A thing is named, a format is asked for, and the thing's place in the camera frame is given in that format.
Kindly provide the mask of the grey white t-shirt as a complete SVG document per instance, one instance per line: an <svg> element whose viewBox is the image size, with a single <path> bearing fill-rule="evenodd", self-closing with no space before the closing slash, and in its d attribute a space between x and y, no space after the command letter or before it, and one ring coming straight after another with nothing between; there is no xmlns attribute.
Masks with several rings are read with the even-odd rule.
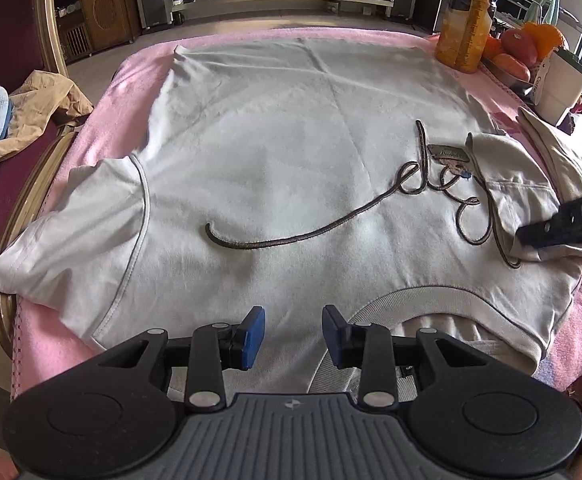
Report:
<svg viewBox="0 0 582 480"><path fill-rule="evenodd" d="M320 312L435 327L533 373L582 280L581 249L519 226L556 194L526 150L417 48L327 39L174 51L147 140L78 167L0 255L0 292L108 349L266 312L229 391L353 390Z"/></svg>

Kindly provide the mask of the white coffee cup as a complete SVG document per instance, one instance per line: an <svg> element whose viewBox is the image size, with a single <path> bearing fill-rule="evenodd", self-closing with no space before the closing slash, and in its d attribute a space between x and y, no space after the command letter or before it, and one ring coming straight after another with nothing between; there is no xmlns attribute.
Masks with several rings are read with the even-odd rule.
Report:
<svg viewBox="0 0 582 480"><path fill-rule="evenodd" d="M554 49L541 62L532 90L536 114L558 126L582 93L582 62L571 51Z"/></svg>

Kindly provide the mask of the metal fruit bowl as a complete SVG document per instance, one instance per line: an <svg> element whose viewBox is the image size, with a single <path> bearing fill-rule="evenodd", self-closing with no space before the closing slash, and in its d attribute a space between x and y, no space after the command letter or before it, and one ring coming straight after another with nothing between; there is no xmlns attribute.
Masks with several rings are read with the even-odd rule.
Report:
<svg viewBox="0 0 582 480"><path fill-rule="evenodd" d="M517 96L521 96L521 98L527 98L530 96L530 93L533 89L533 84L508 74L487 58L482 58L482 64L496 77L499 82L504 84L504 86L509 90L512 90L512 92L514 92Z"/></svg>

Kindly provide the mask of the red apple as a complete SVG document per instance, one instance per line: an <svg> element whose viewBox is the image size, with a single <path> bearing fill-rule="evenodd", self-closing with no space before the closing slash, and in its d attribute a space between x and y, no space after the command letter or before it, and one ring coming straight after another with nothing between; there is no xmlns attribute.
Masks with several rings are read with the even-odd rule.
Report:
<svg viewBox="0 0 582 480"><path fill-rule="evenodd" d="M516 60L531 67L538 62L538 50L532 38L523 30L507 29L500 35L504 52Z"/></svg>

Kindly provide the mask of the orange juice bottle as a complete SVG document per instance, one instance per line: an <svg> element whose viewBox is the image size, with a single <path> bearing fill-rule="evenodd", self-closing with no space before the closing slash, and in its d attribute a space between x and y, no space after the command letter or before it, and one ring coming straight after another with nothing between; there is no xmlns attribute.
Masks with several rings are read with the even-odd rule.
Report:
<svg viewBox="0 0 582 480"><path fill-rule="evenodd" d="M448 67L472 74L478 70L492 28L497 0L450 0L435 57Z"/></svg>

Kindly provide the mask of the tan beige jacket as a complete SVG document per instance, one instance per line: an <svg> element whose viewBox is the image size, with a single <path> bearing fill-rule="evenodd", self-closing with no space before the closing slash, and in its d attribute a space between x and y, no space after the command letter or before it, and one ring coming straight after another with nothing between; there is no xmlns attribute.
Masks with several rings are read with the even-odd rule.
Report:
<svg viewBox="0 0 582 480"><path fill-rule="evenodd" d="M50 122L74 126L93 111L90 99L72 79L42 70L31 72L8 95L13 112L6 137L0 140L0 162L28 148Z"/></svg>

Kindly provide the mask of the wooden cabinet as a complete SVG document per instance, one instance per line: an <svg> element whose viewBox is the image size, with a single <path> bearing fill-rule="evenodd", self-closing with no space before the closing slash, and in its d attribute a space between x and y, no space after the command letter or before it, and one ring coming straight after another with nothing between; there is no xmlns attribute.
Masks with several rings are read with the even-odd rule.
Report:
<svg viewBox="0 0 582 480"><path fill-rule="evenodd" d="M53 0L67 64L132 44L140 36L137 0Z"/></svg>

